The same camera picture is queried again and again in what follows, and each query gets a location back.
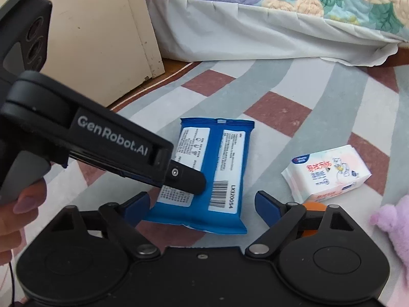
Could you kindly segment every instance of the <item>stuffed animal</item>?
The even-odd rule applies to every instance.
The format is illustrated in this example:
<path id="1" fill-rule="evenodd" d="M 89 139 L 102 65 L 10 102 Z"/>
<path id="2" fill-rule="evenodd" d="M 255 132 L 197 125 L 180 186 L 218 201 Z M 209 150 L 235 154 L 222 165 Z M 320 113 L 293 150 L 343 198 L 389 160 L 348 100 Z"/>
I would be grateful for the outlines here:
<path id="1" fill-rule="evenodd" d="M 369 219 L 389 234 L 396 254 L 406 268 L 406 284 L 409 286 L 409 195 L 402 197 L 397 205 L 386 204 Z"/>

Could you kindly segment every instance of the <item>camera lens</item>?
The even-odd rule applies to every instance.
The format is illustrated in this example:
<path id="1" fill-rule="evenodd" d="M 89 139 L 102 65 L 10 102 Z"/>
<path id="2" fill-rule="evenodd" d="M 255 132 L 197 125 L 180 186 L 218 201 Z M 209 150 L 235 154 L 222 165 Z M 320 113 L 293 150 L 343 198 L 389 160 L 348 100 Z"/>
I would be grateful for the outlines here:
<path id="1" fill-rule="evenodd" d="M 26 39 L 31 41 L 37 34 L 37 30 L 42 26 L 42 17 L 37 18 L 28 29 Z"/>
<path id="2" fill-rule="evenodd" d="M 30 48 L 30 50 L 28 51 L 28 54 L 27 54 L 28 63 L 30 63 L 37 56 L 38 52 L 41 49 L 43 39 L 44 39 L 44 37 L 39 37 L 34 42 L 34 44 L 31 46 L 31 48 Z"/>

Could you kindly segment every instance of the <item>human hand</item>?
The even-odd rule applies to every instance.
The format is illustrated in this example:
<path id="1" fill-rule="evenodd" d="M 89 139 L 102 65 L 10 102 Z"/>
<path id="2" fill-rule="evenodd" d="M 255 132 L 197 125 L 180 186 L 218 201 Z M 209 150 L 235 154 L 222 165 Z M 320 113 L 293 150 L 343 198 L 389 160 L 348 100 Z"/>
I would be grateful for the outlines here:
<path id="1" fill-rule="evenodd" d="M 11 261 L 12 249 L 21 245 L 20 229 L 37 218 L 46 195 L 47 185 L 41 179 L 24 189 L 17 201 L 0 207 L 0 265 Z"/>

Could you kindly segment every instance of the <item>white label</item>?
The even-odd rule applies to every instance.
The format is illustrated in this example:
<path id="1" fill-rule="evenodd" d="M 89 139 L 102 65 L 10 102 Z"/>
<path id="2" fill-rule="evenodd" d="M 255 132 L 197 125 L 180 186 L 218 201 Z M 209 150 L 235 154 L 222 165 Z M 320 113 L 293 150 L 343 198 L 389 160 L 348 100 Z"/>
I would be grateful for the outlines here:
<path id="1" fill-rule="evenodd" d="M 205 157 L 209 134 L 210 128 L 183 128 L 173 160 L 200 171 L 202 169 L 203 158 Z M 193 194 L 163 186 L 157 201 L 181 207 L 190 207 L 193 196 Z"/>
<path id="2" fill-rule="evenodd" d="M 244 131 L 223 131 L 209 211 L 237 213 L 245 138 Z"/>

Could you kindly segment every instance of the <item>screw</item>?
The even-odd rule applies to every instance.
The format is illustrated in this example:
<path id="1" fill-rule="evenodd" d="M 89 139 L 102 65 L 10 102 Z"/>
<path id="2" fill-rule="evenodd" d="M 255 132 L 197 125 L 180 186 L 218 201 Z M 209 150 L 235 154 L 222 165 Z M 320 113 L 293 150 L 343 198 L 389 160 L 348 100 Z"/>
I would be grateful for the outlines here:
<path id="1" fill-rule="evenodd" d="M 143 245 L 138 246 L 136 250 L 141 255 L 152 255 L 156 253 L 157 248 L 151 244 L 143 244 Z"/>
<path id="2" fill-rule="evenodd" d="M 249 251 L 255 255 L 262 255 L 268 253 L 270 248 L 263 244 L 254 244 L 249 247 Z"/>

